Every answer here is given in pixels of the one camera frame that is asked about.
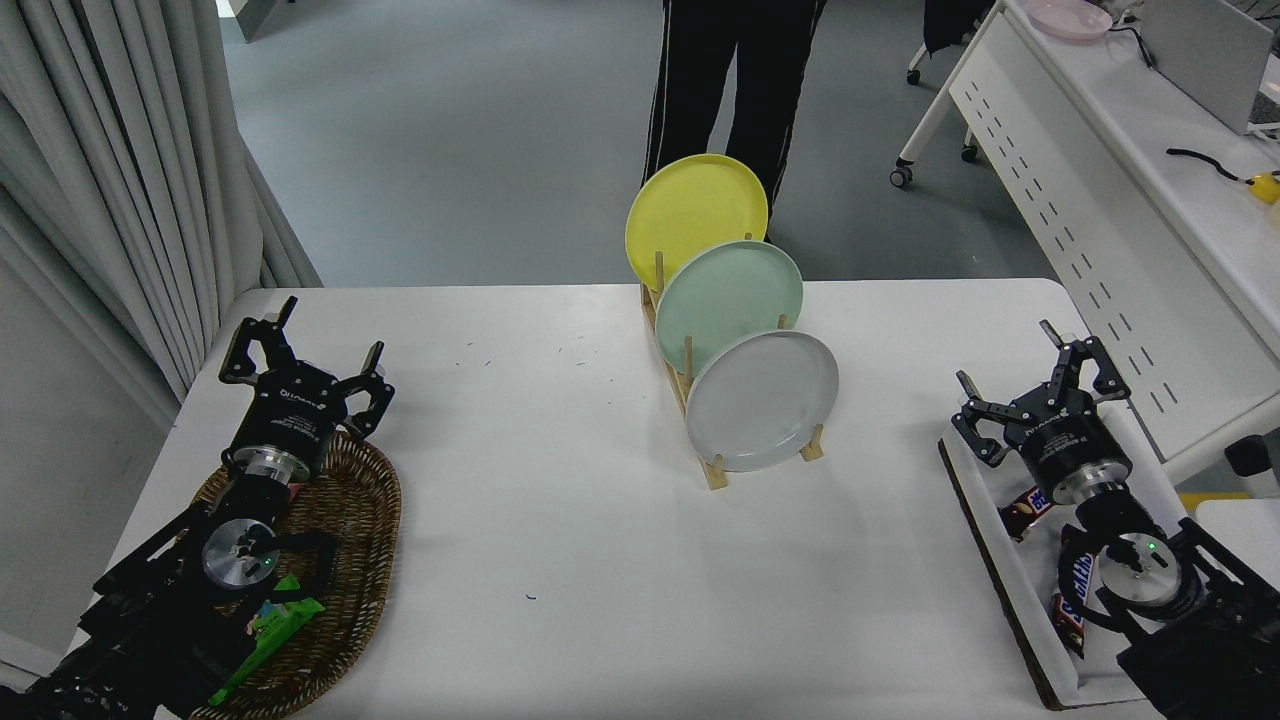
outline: plate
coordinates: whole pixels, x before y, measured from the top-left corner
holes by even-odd
[[[840,389],[836,356],[795,331],[748,336],[726,347],[689,391],[686,425],[707,462],[745,473],[777,465],[813,438]]]
[[[1106,10],[1084,0],[1029,0],[1027,17],[1037,28],[1071,42],[1093,42],[1112,26]]]
[[[733,341],[776,329],[778,315],[794,327],[803,299],[800,269],[786,252],[754,240],[716,245],[681,268],[658,300],[658,348],[684,372],[685,337],[692,337],[696,378]]]
[[[694,255],[751,233],[764,240],[769,202],[746,165],[724,155],[691,155],[644,183],[627,214],[627,260],[640,282],[658,288],[654,252],[673,277]]]

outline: yellow plate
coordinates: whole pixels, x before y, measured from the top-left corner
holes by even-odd
[[[769,202],[746,165],[724,155],[691,155],[644,183],[627,215],[627,260],[640,282],[658,290],[654,254],[671,279],[694,255],[730,240],[764,240]]]

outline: gray curtain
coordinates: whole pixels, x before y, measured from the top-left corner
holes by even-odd
[[[219,33],[212,0],[0,0],[0,261],[157,419],[241,292],[320,284]]]

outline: caster wheel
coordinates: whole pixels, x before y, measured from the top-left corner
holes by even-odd
[[[906,190],[911,183],[911,168],[897,168],[888,174],[888,182],[899,190]]]

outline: yellow object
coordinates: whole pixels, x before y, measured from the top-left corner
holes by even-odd
[[[1280,200],[1280,182],[1276,182],[1275,176],[1271,173],[1253,176],[1253,183],[1249,184],[1249,192],[1267,205],[1274,205],[1276,200]]]
[[[1180,492],[1178,500],[1183,501],[1183,507],[1188,512],[1194,512],[1196,506],[1206,500],[1248,500],[1247,492]]]
[[[654,254],[671,278],[703,250],[730,240],[764,240],[769,202],[746,165],[724,155],[692,155],[644,183],[627,215],[627,260],[640,282],[658,290]]]

